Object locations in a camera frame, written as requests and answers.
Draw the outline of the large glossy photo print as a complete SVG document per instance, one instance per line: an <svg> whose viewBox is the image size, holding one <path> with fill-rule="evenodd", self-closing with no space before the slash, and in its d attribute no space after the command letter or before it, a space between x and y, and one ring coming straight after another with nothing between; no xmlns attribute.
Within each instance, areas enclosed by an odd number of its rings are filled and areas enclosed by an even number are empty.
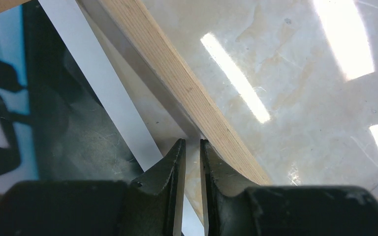
<svg viewBox="0 0 378 236"><path fill-rule="evenodd" d="M0 13L0 197L24 181L131 182L167 153L75 1ZM184 196L181 236L203 234Z"/></svg>

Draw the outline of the wooden picture frame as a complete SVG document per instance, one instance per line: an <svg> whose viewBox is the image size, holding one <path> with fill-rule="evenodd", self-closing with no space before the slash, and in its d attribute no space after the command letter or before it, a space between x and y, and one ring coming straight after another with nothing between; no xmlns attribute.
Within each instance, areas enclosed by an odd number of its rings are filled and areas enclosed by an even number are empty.
<svg viewBox="0 0 378 236"><path fill-rule="evenodd" d="M115 65L153 72L260 184L378 200L378 0L82 0Z"/></svg>

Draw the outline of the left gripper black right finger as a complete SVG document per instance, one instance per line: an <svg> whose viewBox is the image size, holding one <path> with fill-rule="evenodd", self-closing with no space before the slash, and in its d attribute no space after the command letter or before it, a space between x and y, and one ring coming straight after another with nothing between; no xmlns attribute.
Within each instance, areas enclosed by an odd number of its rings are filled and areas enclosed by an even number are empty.
<svg viewBox="0 0 378 236"><path fill-rule="evenodd" d="M200 141L208 236L378 236L378 202L358 186L263 186Z"/></svg>

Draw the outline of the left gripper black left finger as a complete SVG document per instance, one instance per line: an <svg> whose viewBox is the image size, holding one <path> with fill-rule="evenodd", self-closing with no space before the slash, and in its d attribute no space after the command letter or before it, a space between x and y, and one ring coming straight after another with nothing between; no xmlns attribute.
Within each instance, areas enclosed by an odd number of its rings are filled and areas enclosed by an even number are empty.
<svg viewBox="0 0 378 236"><path fill-rule="evenodd" d="M131 182L24 181L0 197L0 236L179 236L186 142Z"/></svg>

